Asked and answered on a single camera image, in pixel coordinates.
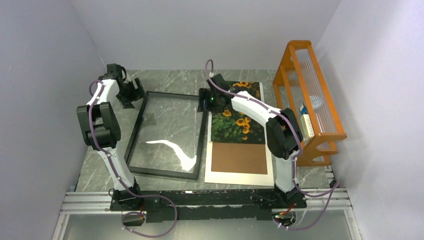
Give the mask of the sunflower photo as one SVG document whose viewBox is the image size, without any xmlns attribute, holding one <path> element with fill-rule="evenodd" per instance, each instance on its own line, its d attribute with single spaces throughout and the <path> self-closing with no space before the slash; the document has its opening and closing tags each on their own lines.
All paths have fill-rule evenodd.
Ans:
<svg viewBox="0 0 424 240">
<path fill-rule="evenodd" d="M 227 81 L 221 88 L 234 93 L 246 91 L 256 99 L 261 99 L 259 82 Z M 264 131 L 261 124 L 229 106 L 221 112 L 211 114 L 210 140 L 212 142 L 262 145 L 266 143 Z"/>
</svg>

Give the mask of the black picture frame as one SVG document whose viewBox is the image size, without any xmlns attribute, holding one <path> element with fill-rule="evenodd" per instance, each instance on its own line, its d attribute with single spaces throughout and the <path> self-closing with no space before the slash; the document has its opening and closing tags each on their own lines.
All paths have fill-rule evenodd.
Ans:
<svg viewBox="0 0 424 240">
<path fill-rule="evenodd" d="M 193 172 L 177 172 L 177 171 L 152 169 L 152 168 L 130 165 L 130 160 L 133 155 L 133 151 L 136 145 L 136 140 L 139 135 L 142 123 L 144 121 L 144 118 L 143 118 L 144 111 L 146 109 L 149 99 L 153 97 L 165 98 L 165 99 L 190 100 L 190 101 L 197 101 L 199 99 L 199 96 L 197 95 L 147 91 L 143 98 L 132 133 L 128 141 L 128 145 L 126 147 L 126 151 L 124 153 L 124 160 L 126 165 L 128 166 L 128 169 L 133 174 L 144 174 L 144 175 L 169 177 L 169 178 L 176 178 L 176 179 L 186 179 L 186 180 L 198 180 L 199 172 L 200 172 L 200 164 L 201 164 L 201 154 L 203 152 L 203 146 L 204 146 L 204 136 L 206 133 L 206 126 L 207 126 L 207 121 L 209 117 L 209 111 L 207 110 L 202 111 L 202 118 L 201 118 L 197 149 L 196 149 L 197 156 L 195 158 Z"/>
</svg>

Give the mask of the white mat backing board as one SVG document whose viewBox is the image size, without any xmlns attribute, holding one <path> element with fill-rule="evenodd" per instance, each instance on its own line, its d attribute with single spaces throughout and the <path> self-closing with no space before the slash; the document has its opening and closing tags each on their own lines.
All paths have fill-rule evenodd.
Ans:
<svg viewBox="0 0 424 240">
<path fill-rule="evenodd" d="M 272 187 L 272 155 L 266 144 L 208 142 L 204 181 Z"/>
</svg>

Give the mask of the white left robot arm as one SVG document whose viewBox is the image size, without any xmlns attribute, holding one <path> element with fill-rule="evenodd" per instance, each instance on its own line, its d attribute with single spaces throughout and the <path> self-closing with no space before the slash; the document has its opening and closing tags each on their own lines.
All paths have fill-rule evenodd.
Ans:
<svg viewBox="0 0 424 240">
<path fill-rule="evenodd" d="M 106 73 L 92 85 L 96 90 L 90 93 L 91 99 L 76 109 L 83 140 L 99 154 L 109 171 L 113 181 L 112 202 L 137 210 L 144 200 L 124 155 L 119 153 L 122 134 L 113 102 L 132 109 L 134 102 L 146 98 L 146 92 L 140 79 L 127 80 L 127 70 L 117 63 L 107 64 Z"/>
</svg>

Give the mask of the clear acrylic sheet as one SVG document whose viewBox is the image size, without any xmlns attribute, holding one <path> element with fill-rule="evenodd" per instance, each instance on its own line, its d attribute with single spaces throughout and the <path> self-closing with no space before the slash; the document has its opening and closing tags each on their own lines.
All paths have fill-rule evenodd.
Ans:
<svg viewBox="0 0 424 240">
<path fill-rule="evenodd" d="M 130 166 L 191 173 L 203 112 L 198 100 L 150 98 Z"/>
</svg>

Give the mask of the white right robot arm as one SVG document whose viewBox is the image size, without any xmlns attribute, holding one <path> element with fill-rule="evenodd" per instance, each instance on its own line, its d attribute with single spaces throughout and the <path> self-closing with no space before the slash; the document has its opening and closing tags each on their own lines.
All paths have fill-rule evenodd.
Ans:
<svg viewBox="0 0 424 240">
<path fill-rule="evenodd" d="M 223 113 L 234 110 L 244 113 L 264 127 L 265 143 L 276 159 L 277 176 L 275 202 L 288 207 L 301 191 L 296 179 L 296 161 L 302 154 L 301 133 L 293 110 L 272 107 L 255 98 L 247 91 L 229 86 L 221 74 L 210 73 L 206 80 L 208 88 L 199 89 L 198 111 Z"/>
</svg>

